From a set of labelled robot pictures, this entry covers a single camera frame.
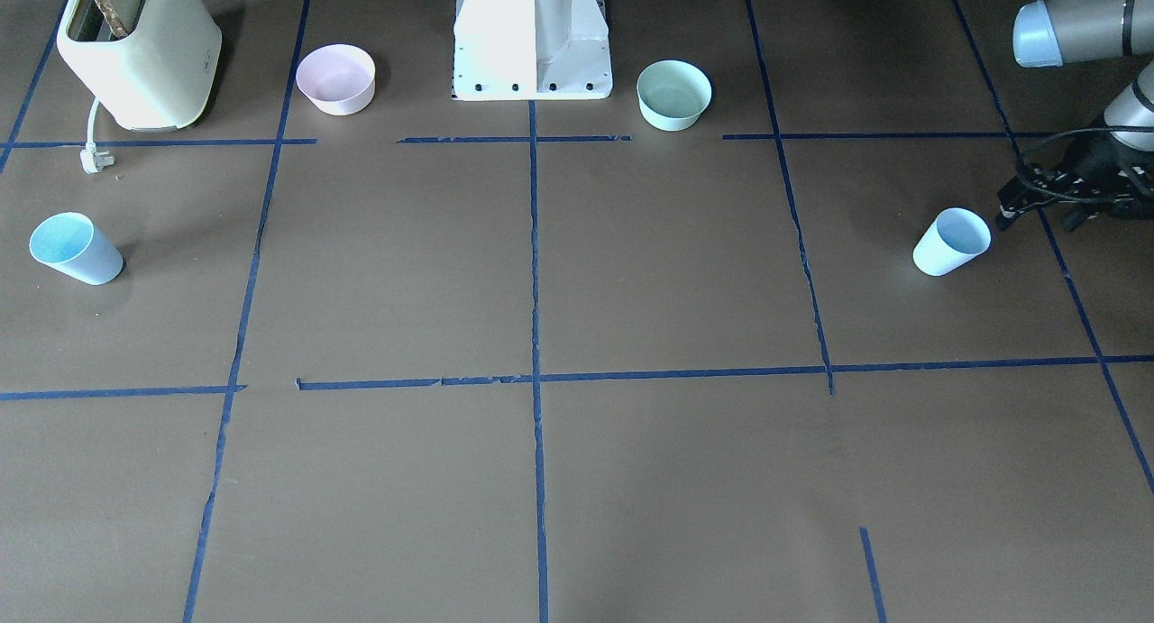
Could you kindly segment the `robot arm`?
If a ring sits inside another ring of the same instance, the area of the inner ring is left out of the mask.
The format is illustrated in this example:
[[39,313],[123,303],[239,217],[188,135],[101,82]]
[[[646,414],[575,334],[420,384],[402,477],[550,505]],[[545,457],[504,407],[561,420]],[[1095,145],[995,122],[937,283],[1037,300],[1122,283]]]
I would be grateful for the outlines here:
[[[1153,0],[1035,0],[1018,12],[1012,44],[1022,68],[1147,55]],[[1014,177],[997,193],[994,223],[1006,230],[1022,215],[1051,205],[1071,207],[1062,222],[1067,232],[1102,213],[1151,220],[1151,126],[1153,68],[1147,65],[1087,127],[1036,143],[1071,138],[1056,166],[1016,162]]]

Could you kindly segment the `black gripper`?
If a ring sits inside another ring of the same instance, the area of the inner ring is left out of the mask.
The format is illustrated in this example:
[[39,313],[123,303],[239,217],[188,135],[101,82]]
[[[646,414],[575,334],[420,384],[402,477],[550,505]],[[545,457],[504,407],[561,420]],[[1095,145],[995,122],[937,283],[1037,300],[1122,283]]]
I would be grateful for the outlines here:
[[1076,140],[1054,167],[1018,159],[1014,177],[997,192],[997,198],[999,230],[1055,205],[1067,207],[1061,220],[1067,233],[1099,216],[1151,222],[1151,153],[1114,140]]

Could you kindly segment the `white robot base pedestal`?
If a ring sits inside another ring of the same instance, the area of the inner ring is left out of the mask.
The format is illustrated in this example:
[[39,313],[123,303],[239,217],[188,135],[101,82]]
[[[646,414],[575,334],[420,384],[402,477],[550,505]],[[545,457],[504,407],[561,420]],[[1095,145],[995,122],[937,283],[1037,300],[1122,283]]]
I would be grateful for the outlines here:
[[456,0],[456,100],[593,102],[613,87],[606,0]]

